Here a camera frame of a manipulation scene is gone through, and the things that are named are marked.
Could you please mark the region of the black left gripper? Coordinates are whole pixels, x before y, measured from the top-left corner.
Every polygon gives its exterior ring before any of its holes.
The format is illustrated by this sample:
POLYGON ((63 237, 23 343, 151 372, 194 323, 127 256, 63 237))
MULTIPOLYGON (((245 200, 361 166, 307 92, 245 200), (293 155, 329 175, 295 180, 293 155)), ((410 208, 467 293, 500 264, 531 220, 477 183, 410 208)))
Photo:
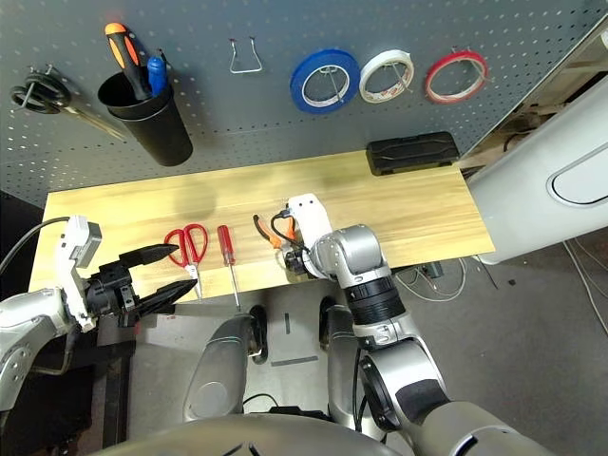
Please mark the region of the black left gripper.
POLYGON ((95 317, 113 314, 118 317, 119 327, 128 328, 136 325, 137 316, 157 313, 174 305, 196 286, 195 279, 172 282, 139 300, 127 267, 160 261, 178 249, 178 245, 168 243, 149 245, 120 254, 122 263, 101 266, 87 281, 85 307, 88 313, 95 317))

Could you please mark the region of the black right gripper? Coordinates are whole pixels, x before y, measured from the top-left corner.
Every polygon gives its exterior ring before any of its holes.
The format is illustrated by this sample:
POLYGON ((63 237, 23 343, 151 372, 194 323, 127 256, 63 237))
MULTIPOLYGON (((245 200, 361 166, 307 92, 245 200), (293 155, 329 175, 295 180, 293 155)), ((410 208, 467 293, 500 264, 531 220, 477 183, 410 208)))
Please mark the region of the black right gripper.
POLYGON ((305 267, 301 249, 293 246, 283 246, 282 257, 288 272, 296 276, 314 277, 305 267))

